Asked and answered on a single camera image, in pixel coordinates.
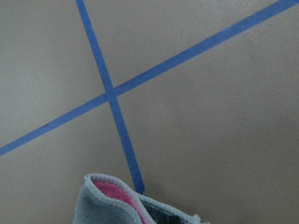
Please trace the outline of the pink and grey towel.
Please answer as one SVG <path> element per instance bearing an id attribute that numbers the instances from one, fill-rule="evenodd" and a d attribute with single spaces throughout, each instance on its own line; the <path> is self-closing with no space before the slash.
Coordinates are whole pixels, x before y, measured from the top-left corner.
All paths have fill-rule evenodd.
<path id="1" fill-rule="evenodd" d="M 139 194 L 114 176 L 86 174 L 72 223 L 200 224 L 201 219 Z"/>

